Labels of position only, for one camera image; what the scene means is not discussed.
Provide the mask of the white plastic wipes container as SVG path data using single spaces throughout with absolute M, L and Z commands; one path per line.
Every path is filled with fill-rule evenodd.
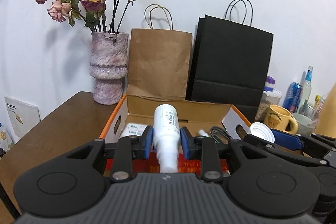
M 121 139 L 126 136 L 141 136 L 145 131 L 146 127 L 146 124 L 127 123 L 123 128 L 119 138 Z

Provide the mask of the white nasal spray bottle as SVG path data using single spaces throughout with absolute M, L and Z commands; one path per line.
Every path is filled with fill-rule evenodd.
M 160 173 L 178 173 L 181 143 L 177 110 L 169 104 L 159 105 L 154 112 L 153 146 L 156 149 Z

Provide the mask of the green spray bottle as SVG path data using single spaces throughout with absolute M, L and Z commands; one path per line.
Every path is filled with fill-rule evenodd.
M 198 133 L 197 133 L 197 135 L 198 136 L 207 137 L 207 138 L 210 137 L 210 135 L 207 132 L 205 132 L 205 130 L 199 130 Z

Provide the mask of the red cardboard box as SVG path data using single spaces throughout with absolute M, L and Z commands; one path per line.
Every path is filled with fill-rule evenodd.
M 190 134 L 196 136 L 199 130 L 209 131 L 213 126 L 224 126 L 237 139 L 238 126 L 245 131 L 251 126 L 251 122 L 234 105 L 181 100 L 163 102 L 125 94 L 109 117 L 100 138 L 106 143 L 116 143 L 127 132 L 130 135 L 142 133 L 128 124 L 153 126 L 155 109 L 161 105 L 169 105 L 163 113 L 163 120 L 175 135 L 181 127 L 187 127 Z

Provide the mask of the grey ceramic cup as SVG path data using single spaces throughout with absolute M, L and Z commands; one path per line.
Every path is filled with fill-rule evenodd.
M 298 123 L 298 134 L 309 136 L 314 131 L 314 122 L 300 113 L 293 113 L 292 117 Z

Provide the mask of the yellow thermos jug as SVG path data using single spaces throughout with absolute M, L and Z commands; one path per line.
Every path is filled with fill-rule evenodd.
M 326 98 L 315 132 L 319 135 L 335 138 L 336 135 L 336 85 Z

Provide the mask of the yellow bear mug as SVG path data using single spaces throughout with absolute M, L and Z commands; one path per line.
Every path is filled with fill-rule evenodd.
M 292 135 L 295 135 L 298 132 L 298 123 L 292 117 L 291 112 L 278 105 L 269 106 L 264 118 L 264 124 L 271 129 L 276 129 Z

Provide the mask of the blue soda can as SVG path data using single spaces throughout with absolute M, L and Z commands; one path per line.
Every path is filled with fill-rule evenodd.
M 292 82 L 287 90 L 284 103 L 282 105 L 283 108 L 289 110 L 291 113 L 294 113 L 297 110 L 299 104 L 301 90 L 301 84 Z

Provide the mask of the clear jar with nuts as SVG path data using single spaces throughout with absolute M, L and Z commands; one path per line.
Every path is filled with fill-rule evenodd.
M 256 122 L 263 122 L 270 105 L 277 105 L 282 97 L 282 92 L 277 89 L 263 91 L 260 104 L 255 116 Z

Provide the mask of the clear glass soda bottle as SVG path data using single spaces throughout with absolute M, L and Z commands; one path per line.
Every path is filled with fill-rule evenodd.
M 311 78 L 313 74 L 313 67 L 308 66 L 308 70 L 305 76 L 305 80 L 302 85 L 302 91 L 300 95 L 300 102 L 298 106 L 298 113 L 304 114 L 307 104 L 309 102 L 309 97 L 311 94 Z

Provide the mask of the pink ceramic vase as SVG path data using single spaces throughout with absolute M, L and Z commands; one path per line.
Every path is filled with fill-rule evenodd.
M 113 105 L 123 95 L 123 79 L 127 76 L 125 32 L 93 32 L 89 74 L 94 78 L 93 98 L 102 105 Z

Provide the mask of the brown paper bag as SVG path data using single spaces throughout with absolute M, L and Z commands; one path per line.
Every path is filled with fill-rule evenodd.
M 193 36 L 174 30 L 167 8 L 154 3 L 145 11 L 156 8 L 165 13 L 169 29 L 154 29 L 151 15 L 146 15 L 149 27 L 131 30 L 127 95 L 157 101 L 183 101 Z

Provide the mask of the black paper bag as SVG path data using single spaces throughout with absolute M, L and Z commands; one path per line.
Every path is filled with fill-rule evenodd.
M 233 0 L 224 18 L 199 18 L 186 99 L 234 105 L 254 122 L 268 73 L 273 34 L 233 22 L 231 12 L 239 2 L 244 4 L 246 15 L 253 15 L 250 0 Z

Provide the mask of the purple lid container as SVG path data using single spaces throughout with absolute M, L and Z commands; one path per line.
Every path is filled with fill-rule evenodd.
M 268 91 L 272 92 L 274 90 L 275 83 L 276 83 L 276 80 L 273 77 L 267 76 L 265 85 L 264 85 L 264 90 L 267 92 Z

